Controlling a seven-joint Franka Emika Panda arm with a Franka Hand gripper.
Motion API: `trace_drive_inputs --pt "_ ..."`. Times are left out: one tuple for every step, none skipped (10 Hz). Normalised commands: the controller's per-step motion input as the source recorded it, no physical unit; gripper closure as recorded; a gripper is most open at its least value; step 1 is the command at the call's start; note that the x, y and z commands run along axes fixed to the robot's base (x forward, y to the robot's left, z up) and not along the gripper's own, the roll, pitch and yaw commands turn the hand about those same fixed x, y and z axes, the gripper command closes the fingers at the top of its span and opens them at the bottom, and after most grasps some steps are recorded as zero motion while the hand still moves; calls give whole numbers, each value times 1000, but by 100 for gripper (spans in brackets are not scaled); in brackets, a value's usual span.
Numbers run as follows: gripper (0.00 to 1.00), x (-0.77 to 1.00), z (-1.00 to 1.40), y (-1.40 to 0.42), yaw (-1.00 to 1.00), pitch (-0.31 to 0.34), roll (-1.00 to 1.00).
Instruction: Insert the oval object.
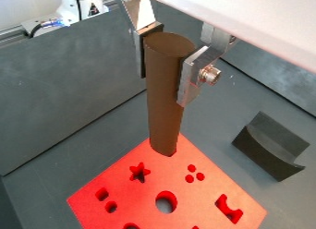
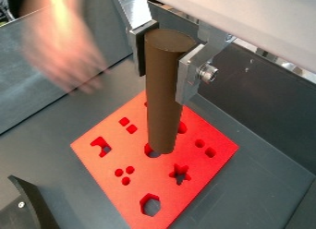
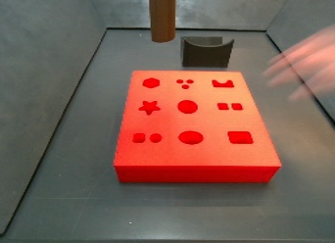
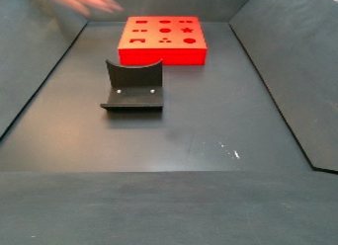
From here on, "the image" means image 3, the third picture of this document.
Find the blurred human hand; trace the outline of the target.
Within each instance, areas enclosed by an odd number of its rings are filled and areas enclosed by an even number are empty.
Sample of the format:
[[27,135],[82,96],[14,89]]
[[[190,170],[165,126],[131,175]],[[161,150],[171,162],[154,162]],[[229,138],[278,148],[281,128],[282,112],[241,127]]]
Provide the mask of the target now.
[[298,77],[302,79],[304,85],[290,95],[292,101],[335,90],[335,25],[278,55],[264,75],[270,79],[270,86],[292,83]]

